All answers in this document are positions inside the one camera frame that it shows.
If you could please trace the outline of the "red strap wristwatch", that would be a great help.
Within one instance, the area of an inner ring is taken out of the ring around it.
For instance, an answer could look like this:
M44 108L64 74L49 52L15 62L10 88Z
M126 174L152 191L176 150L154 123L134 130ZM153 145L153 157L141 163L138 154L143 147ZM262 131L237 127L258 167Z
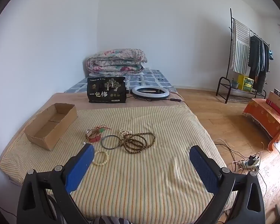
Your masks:
M88 129L85 132L85 138L87 143L96 143L99 142L101 139L101 132L98 128Z

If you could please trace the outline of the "dark thin bangle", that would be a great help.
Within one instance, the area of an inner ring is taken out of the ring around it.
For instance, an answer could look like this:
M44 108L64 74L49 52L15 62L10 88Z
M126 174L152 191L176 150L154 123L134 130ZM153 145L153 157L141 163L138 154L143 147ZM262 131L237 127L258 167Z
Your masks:
M105 150L114 150L120 146L120 137L116 135L104 136L100 140L100 145Z

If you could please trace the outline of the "red cord jade pendant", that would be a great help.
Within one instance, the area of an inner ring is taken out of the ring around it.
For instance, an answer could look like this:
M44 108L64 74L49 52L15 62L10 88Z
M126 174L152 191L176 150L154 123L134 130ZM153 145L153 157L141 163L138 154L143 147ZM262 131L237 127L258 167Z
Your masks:
M95 126L94 129L98 132L98 133L103 133L106 130L110 130L111 128L107 127L105 124L99 125L99 126Z

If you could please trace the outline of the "white power strip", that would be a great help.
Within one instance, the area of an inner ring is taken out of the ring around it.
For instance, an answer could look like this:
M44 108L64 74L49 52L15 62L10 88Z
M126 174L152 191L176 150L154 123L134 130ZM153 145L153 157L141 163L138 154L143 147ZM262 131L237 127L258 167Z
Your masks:
M260 156L250 155L247 159L240 160L239 163L242 169L258 170L260 165Z

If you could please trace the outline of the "open cardboard box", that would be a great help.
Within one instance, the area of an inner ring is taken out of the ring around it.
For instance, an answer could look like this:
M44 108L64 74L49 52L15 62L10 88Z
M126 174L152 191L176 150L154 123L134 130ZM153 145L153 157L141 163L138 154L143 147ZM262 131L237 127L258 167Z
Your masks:
M24 133L31 143L51 151L77 117L75 105L55 103L40 112Z

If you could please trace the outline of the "striped yellow towel blanket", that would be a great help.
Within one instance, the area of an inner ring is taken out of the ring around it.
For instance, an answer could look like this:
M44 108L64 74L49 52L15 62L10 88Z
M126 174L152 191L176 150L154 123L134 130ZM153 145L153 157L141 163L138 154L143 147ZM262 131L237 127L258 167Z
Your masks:
M92 126L111 128L105 136L120 137L120 146L98 155L71 195L88 218L115 216L132 223L192 223L212 198L189 159L199 145L225 166L213 140L186 106L106 108L78 111L77 119L52 151L28 141L24 133L9 145L0 169L22 183L29 169L50 171L76 155Z

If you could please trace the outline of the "orange cloth covered table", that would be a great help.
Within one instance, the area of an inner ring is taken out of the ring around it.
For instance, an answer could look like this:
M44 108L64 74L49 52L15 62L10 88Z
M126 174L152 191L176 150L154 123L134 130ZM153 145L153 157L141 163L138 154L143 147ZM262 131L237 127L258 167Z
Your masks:
M280 141L280 109L268 99L251 99L243 113L256 120L272 138L268 150L273 151L274 143Z

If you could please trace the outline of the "black snack bag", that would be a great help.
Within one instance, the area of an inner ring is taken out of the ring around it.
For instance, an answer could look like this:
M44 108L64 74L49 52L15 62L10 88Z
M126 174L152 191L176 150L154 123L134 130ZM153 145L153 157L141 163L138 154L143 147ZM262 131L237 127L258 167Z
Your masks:
M89 77L87 97L90 103L125 103L125 77Z

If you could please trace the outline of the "yellow green box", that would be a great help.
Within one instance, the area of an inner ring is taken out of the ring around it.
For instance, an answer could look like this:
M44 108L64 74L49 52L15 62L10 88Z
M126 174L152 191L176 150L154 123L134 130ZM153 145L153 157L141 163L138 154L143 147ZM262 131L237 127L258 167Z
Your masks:
M240 74L238 76L238 89L241 91L251 92L254 84L254 80L251 78L248 78L247 76Z

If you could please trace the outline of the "stacked boxes on table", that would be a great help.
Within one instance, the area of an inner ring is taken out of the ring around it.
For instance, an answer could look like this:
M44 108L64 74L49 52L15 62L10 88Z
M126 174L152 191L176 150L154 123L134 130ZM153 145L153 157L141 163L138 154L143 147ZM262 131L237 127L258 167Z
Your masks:
M277 89L270 91L266 103L280 114L280 91Z

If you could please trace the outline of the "folded floral quilt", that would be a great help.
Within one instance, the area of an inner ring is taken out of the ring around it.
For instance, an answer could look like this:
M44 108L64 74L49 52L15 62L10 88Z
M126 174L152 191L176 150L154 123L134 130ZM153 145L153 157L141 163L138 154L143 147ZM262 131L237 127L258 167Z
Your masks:
M122 76L141 73L147 62L140 49L113 49L94 54L87 59L85 66L93 75Z

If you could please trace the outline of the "blue checked bed sheet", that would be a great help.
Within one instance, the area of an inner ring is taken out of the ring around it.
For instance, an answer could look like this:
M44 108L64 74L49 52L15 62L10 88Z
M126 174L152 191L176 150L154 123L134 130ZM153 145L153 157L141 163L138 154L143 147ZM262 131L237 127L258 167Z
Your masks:
M128 90L132 90L135 86L159 86L177 92L176 88L168 81L160 70L145 69L140 74L125 75L125 84ZM81 80L65 93L85 93L87 91L87 78Z

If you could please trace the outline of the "striped hanging cloth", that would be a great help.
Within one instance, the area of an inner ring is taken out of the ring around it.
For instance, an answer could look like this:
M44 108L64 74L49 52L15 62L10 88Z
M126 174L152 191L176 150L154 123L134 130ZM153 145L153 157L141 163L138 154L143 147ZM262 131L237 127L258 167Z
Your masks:
M232 26L232 45L230 69L238 74L246 74L250 52L250 29L234 19Z

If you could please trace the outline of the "dark hanging clothes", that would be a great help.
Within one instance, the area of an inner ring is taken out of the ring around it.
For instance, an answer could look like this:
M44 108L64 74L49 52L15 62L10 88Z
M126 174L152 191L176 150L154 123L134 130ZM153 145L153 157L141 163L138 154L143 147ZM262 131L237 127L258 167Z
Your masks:
M258 36L250 37L248 67L249 78L253 79L253 89L262 93L269 72L269 45Z

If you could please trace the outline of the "black clothes rack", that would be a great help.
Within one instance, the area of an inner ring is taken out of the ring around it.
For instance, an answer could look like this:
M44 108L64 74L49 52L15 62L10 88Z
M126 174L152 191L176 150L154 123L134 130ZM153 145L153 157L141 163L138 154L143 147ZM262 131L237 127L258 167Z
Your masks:
M231 45L232 45L232 26L233 26L233 20L235 18L233 17L232 10L230 10L230 49L229 49L229 59L228 59L228 66L227 71L225 73L225 76L222 76L218 80L217 84L217 90L215 95L217 97L220 97L223 99L223 102L227 104L228 102L240 102L240 103L247 103L250 99L256 99L256 98L263 98L265 99L267 97L267 92L264 89L262 93L258 93L256 90L252 88L252 91L246 92L241 91L238 89L238 76L240 74L234 72L232 69L230 69L230 58L231 58ZM250 37L251 36L258 36L254 31L250 29ZM269 62L271 61L271 50L270 50L270 44L269 45ZM250 68L247 67L246 74L243 74L245 76L249 76Z

